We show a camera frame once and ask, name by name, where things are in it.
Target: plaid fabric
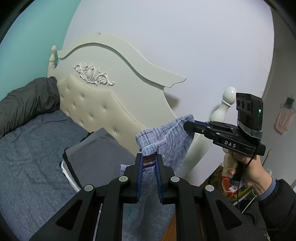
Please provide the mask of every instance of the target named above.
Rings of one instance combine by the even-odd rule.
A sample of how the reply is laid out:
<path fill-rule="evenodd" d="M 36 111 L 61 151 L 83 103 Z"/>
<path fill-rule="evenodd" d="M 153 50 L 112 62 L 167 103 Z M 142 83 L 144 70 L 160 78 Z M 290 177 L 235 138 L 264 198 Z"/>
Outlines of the plaid fabric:
<path fill-rule="evenodd" d="M 194 121 L 193 115 L 180 117 L 161 127 L 139 132 L 136 135 L 136 142 L 140 147 L 141 153 L 144 156 L 148 156 L 157 151 L 158 154 L 162 155 L 164 165 L 172 167 L 176 173 L 182 165 L 194 137 L 194 133 L 184 131 L 183 124 L 186 121 Z M 124 173 L 125 168 L 126 165 L 121 166 L 121 173 Z M 123 240 L 137 240 L 132 237 L 131 231 L 140 225 L 146 198 L 156 185 L 154 168 L 155 166 L 144 169 L 140 201 L 137 204 L 124 205 Z M 162 212 L 157 213 L 159 215 L 168 215 Z"/>

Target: teal wall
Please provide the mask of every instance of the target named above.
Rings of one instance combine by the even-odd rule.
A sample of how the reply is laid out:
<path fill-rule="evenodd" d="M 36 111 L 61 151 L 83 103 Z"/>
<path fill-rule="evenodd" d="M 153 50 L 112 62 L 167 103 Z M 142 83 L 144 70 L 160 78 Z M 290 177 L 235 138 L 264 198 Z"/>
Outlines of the teal wall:
<path fill-rule="evenodd" d="M 0 100 L 38 77 L 46 77 L 50 50 L 62 49 L 80 0 L 35 0 L 0 43 Z"/>

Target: pink cloth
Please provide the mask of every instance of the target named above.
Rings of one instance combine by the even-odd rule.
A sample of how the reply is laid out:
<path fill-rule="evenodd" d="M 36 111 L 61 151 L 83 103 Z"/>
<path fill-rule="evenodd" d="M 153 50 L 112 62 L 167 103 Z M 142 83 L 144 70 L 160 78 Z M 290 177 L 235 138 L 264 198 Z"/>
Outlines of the pink cloth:
<path fill-rule="evenodd" d="M 281 111 L 274 124 L 275 129 L 279 134 L 283 134 L 285 131 L 289 130 L 294 116 L 294 111 L 291 109 L 281 108 Z"/>

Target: dark gray pillow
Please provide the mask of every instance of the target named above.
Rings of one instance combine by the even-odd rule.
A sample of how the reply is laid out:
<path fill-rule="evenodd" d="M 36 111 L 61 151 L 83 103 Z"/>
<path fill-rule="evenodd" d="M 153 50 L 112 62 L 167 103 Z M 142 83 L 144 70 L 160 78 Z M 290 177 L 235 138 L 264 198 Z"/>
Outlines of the dark gray pillow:
<path fill-rule="evenodd" d="M 135 156 L 121 146 L 104 128 L 92 133 L 64 152 L 67 167 L 80 187 L 109 184 L 120 176 L 120 165 L 132 165 Z"/>
<path fill-rule="evenodd" d="M 59 110 L 59 104 L 55 77 L 34 79 L 11 91 L 0 101 L 0 138 L 40 114 Z"/>

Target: bedpost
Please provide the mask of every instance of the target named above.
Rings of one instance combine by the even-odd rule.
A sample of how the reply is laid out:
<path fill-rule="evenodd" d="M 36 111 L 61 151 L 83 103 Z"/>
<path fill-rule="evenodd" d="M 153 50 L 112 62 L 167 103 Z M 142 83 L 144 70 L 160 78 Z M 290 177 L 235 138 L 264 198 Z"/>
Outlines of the bedpost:
<path fill-rule="evenodd" d="M 233 87 L 229 87 L 224 91 L 219 108 L 215 110 L 210 116 L 211 121 L 225 121 L 227 110 L 235 103 L 236 92 L 237 90 Z M 196 133 L 184 159 L 184 163 L 177 175 L 180 177 L 185 177 L 186 174 L 190 172 L 199 162 L 199 160 L 206 154 L 212 144 L 212 140 L 205 138 L 204 135 Z"/>
<path fill-rule="evenodd" d="M 50 55 L 50 58 L 49 58 L 49 64 L 48 64 L 48 67 L 47 67 L 47 77 L 50 77 L 52 76 L 52 70 L 55 69 L 55 66 L 54 66 L 54 62 L 55 62 L 55 53 L 57 51 L 57 47 L 54 45 L 52 46 L 52 50 L 51 50 L 51 55 Z"/>

